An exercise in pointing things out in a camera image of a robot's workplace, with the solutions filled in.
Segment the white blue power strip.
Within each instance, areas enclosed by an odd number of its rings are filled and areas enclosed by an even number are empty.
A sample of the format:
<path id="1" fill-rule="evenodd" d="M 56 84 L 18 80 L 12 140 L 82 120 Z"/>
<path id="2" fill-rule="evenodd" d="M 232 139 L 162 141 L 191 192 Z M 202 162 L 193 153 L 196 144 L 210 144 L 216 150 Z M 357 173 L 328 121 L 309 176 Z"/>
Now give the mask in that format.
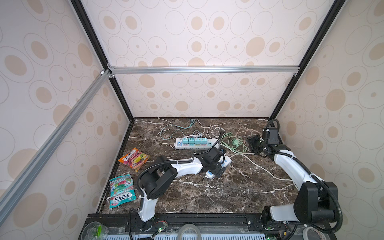
<path id="1" fill-rule="evenodd" d="M 212 163 L 206 172 L 206 178 L 207 179 L 213 179 L 213 178 L 220 178 L 224 172 L 226 171 L 227 167 L 232 163 L 232 160 L 225 156 L 224 160 L 219 163 Z"/>

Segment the light green charger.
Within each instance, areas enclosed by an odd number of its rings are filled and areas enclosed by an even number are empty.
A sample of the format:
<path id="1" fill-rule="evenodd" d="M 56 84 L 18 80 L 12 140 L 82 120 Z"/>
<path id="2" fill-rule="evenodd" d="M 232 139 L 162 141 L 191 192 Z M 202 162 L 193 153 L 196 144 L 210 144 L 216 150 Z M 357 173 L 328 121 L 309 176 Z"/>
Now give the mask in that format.
<path id="1" fill-rule="evenodd" d="M 233 140 L 233 147 L 237 148 L 240 145 L 241 141 L 239 139 L 234 139 Z"/>

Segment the white multicolour power strip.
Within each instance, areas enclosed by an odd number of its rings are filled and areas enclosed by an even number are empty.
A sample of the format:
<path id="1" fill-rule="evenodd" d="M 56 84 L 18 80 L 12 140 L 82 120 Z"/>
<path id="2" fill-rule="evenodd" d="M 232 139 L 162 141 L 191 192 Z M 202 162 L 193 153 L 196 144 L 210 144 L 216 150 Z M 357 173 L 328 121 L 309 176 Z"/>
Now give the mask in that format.
<path id="1" fill-rule="evenodd" d="M 208 150 L 216 142 L 217 139 L 209 138 L 176 138 L 174 147 L 176 150 Z"/>

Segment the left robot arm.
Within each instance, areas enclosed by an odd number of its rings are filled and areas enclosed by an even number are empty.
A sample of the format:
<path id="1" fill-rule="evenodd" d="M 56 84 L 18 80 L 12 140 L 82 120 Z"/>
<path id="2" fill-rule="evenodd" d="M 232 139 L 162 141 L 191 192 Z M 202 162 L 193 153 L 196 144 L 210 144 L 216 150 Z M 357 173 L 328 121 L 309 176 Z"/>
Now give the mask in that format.
<path id="1" fill-rule="evenodd" d="M 138 215 L 146 223 L 154 218 L 158 198 L 170 187 L 174 179 L 186 175 L 205 174 L 206 178 L 219 178 L 232 162 L 221 147 L 224 135 L 220 131 L 218 139 L 212 147 L 184 160 L 170 160 L 165 156 L 158 156 L 155 162 L 143 170 L 137 178 L 137 190 L 140 194 Z"/>

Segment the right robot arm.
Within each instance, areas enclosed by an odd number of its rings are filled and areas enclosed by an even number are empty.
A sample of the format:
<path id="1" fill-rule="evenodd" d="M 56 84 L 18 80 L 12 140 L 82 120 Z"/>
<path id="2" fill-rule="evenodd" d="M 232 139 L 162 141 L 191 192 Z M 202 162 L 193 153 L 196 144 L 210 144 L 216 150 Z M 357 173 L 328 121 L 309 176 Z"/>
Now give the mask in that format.
<path id="1" fill-rule="evenodd" d="M 291 178 L 299 193 L 293 204 L 265 207 L 261 221 L 308 225 L 324 234 L 334 234 L 343 225 L 338 187 L 325 182 L 307 168 L 279 138 L 280 123 L 270 120 L 261 135 L 246 139 L 255 155 L 270 158 Z"/>

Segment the orange snack bag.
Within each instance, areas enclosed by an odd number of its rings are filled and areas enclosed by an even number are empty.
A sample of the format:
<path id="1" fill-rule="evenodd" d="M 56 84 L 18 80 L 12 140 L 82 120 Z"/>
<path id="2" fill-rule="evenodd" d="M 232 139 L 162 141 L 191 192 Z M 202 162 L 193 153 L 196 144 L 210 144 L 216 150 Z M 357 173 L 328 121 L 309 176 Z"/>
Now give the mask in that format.
<path id="1" fill-rule="evenodd" d="M 138 172 L 149 158 L 150 155 L 143 153 L 137 148 L 133 148 L 128 154 L 121 157 L 119 162 Z"/>

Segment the horizontal aluminium bar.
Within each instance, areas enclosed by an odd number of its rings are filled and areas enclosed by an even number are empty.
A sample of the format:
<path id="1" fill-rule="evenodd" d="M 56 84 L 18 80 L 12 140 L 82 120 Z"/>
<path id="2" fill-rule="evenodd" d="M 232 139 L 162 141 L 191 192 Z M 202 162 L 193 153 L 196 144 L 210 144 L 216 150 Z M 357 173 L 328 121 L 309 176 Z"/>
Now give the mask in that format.
<path id="1" fill-rule="evenodd" d="M 299 66 L 111 67 L 116 74 L 297 73 Z"/>

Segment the teal snack bag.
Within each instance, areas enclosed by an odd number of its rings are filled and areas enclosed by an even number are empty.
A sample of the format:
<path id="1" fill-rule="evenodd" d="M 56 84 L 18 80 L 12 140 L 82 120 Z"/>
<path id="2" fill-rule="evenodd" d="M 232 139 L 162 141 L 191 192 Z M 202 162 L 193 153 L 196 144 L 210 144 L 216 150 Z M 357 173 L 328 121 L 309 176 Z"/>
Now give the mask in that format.
<path id="1" fill-rule="evenodd" d="M 110 198 L 109 209 L 136 200 L 134 182 L 131 175 L 122 175 L 109 180 Z"/>

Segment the tape roll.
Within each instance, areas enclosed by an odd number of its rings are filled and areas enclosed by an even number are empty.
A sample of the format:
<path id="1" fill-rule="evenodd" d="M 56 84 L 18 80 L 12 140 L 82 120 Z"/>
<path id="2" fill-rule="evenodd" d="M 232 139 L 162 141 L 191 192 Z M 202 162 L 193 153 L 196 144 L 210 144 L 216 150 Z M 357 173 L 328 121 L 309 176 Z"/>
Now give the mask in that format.
<path id="1" fill-rule="evenodd" d="M 303 240 L 320 240 L 319 234 L 312 227 L 303 229 L 302 232 Z"/>

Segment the clear plastic cup green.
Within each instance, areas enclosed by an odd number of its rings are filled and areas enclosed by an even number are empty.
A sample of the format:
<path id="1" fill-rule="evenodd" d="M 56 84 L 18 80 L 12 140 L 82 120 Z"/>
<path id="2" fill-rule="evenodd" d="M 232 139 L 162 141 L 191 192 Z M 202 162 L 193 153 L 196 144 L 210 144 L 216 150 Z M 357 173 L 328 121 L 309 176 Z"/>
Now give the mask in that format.
<path id="1" fill-rule="evenodd" d="M 99 222 L 88 224 L 81 233 L 81 240 L 106 240 L 109 230 Z"/>

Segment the left diagonal aluminium bar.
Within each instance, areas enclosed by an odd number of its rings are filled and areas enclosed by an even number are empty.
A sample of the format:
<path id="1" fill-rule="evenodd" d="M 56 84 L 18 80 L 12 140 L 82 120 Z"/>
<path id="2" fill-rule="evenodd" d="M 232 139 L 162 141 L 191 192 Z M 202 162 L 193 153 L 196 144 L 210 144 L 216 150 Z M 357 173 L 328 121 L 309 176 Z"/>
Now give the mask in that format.
<path id="1" fill-rule="evenodd" d="M 74 107 L 70 109 L 69 113 L 59 124 L 59 126 L 52 132 L 50 137 L 36 152 L 31 161 L 13 181 L 5 194 L 1 197 L 1 225 L 4 224 L 22 196 L 39 175 L 73 125 L 79 119 L 80 115 L 88 107 L 89 103 L 99 91 L 104 81 L 111 76 L 111 73 L 111 70 L 103 70 L 103 72 L 99 74 L 79 101 L 77 101 Z"/>

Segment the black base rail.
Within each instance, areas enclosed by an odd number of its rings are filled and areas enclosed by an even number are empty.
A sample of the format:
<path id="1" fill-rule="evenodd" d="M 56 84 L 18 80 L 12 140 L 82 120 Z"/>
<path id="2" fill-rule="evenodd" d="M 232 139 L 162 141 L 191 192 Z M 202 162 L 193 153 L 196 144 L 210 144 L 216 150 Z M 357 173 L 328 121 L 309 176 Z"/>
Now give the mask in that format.
<path id="1" fill-rule="evenodd" d="M 82 231 L 88 224 L 99 222 L 109 230 L 106 240 L 303 240 L 303 229 L 310 227 L 291 222 L 264 226 L 261 217 L 256 213 L 157 214 L 144 223 L 137 213 L 91 214 Z M 320 240 L 336 239 L 334 234 L 315 231 Z"/>

